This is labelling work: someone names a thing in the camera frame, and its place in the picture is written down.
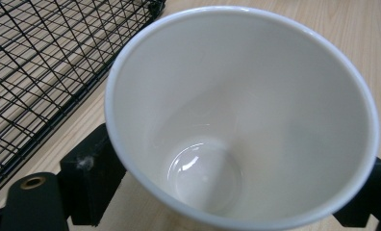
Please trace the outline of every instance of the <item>cup bottom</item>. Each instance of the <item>cup bottom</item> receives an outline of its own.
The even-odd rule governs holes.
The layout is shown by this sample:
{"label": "cup bottom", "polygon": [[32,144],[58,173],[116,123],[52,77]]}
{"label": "cup bottom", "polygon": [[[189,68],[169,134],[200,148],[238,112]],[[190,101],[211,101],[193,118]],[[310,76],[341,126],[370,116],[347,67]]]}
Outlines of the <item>cup bottom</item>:
{"label": "cup bottom", "polygon": [[192,208],[223,216],[241,196],[241,169],[224,145],[183,145],[168,175],[171,195]]}

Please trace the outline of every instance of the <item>wire rack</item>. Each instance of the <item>wire rack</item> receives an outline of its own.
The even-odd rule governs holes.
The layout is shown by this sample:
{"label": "wire rack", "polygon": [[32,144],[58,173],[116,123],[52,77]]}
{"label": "wire rack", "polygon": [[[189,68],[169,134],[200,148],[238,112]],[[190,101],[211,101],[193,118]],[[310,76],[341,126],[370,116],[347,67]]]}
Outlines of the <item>wire rack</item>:
{"label": "wire rack", "polygon": [[0,187],[165,0],[0,0]]}

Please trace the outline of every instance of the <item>wooden table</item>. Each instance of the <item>wooden table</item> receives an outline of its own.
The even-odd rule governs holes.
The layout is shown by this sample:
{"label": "wooden table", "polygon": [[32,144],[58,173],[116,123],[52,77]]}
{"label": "wooden table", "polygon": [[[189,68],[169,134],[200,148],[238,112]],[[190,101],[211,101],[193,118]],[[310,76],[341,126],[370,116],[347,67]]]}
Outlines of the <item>wooden table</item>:
{"label": "wooden table", "polygon": [[[320,33],[352,61],[366,79],[381,122],[381,0],[167,0],[162,17],[194,7],[241,5],[294,19]],[[34,172],[58,172],[59,161],[95,127],[105,121],[103,83],[77,112],[0,192],[0,208],[15,180]],[[370,218],[367,230],[377,220]],[[150,195],[129,173],[124,177],[98,227],[73,226],[71,230],[217,230],[184,218]],[[296,230],[364,230],[342,228],[330,216]]]}

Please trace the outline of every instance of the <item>black plastic holder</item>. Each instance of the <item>black plastic holder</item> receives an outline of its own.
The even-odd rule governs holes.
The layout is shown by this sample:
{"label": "black plastic holder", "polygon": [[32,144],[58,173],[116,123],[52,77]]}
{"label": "black plastic holder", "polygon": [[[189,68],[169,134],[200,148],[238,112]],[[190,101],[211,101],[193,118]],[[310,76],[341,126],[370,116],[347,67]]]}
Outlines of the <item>black plastic holder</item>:
{"label": "black plastic holder", "polygon": [[[0,210],[0,230],[68,230],[73,224],[96,226],[126,169],[111,145],[105,124],[96,128],[61,160],[55,176],[42,172],[15,182]],[[334,214],[343,227],[366,227],[370,215],[381,231],[381,160],[359,193]]]}

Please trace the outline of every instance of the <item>white cup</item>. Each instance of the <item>white cup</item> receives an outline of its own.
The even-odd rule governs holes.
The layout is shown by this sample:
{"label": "white cup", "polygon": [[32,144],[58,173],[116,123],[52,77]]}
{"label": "white cup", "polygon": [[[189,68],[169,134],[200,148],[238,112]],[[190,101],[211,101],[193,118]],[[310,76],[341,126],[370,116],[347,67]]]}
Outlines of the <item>white cup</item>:
{"label": "white cup", "polygon": [[378,150],[377,112],[353,64],[307,27],[243,7],[176,13],[138,33],[115,60],[105,112],[143,186],[230,230],[336,212]]}

